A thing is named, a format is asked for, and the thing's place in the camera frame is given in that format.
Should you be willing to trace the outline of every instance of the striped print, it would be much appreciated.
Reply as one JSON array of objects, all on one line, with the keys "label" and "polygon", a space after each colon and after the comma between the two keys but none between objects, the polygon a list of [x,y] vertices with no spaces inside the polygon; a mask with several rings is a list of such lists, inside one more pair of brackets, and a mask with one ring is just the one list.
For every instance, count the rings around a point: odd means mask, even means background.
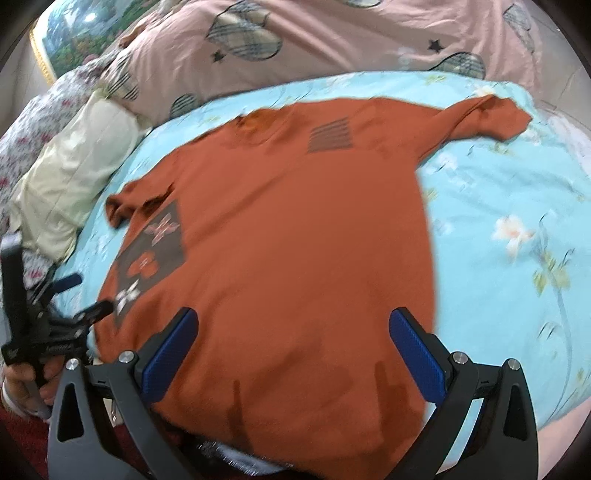
[{"label": "striped print", "polygon": [[310,142],[308,143],[308,153],[342,150],[352,146],[349,121],[346,118],[341,118],[312,130]]}]

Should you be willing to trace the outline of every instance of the metal screw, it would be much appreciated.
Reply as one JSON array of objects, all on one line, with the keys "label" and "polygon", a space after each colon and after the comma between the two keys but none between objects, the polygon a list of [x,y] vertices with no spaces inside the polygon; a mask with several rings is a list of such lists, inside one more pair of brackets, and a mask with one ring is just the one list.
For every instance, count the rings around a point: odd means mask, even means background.
[{"label": "metal screw", "polygon": [[68,370],[76,370],[76,368],[78,368],[78,365],[80,365],[80,361],[77,358],[70,358],[66,362],[66,368]]},{"label": "metal screw", "polygon": [[514,358],[509,358],[509,360],[507,360],[507,365],[509,365],[509,368],[512,370],[519,370],[521,368],[519,360],[515,360]]},{"label": "metal screw", "polygon": [[121,355],[119,355],[119,362],[122,364],[128,364],[135,358],[135,354],[131,350],[126,350]]},{"label": "metal screw", "polygon": [[468,356],[464,352],[454,352],[452,358],[455,363],[460,365],[468,362]]}]

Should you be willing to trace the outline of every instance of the painting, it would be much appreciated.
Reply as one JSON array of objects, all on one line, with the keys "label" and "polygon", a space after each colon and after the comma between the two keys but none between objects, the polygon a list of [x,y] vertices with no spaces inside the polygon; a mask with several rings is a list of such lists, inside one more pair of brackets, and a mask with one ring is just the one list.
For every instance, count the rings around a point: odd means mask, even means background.
[{"label": "painting", "polygon": [[53,79],[98,58],[159,0],[57,0],[40,17],[32,40]]}]

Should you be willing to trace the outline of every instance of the blue gripper pad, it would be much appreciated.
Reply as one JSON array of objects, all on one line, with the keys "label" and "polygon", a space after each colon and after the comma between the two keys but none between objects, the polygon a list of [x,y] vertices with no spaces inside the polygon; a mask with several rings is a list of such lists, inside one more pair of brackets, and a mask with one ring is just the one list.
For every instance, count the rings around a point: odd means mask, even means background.
[{"label": "blue gripper pad", "polygon": [[192,309],[181,309],[170,327],[157,334],[165,336],[165,339],[159,339],[160,347],[142,369],[141,397],[144,402],[156,403],[164,398],[198,331],[197,313]]},{"label": "blue gripper pad", "polygon": [[446,381],[435,357],[399,310],[390,314],[389,331],[421,395],[439,406],[446,396]]}]

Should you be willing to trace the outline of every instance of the pink duvet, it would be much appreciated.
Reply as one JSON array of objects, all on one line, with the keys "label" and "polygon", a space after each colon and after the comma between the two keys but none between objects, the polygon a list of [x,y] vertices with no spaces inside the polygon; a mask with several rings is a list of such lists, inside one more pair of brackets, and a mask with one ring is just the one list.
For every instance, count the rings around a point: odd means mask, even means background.
[{"label": "pink duvet", "polygon": [[159,125],[230,93],[362,70],[444,70],[535,93],[539,58],[535,24],[511,0],[189,0],[150,16],[102,80]]}]

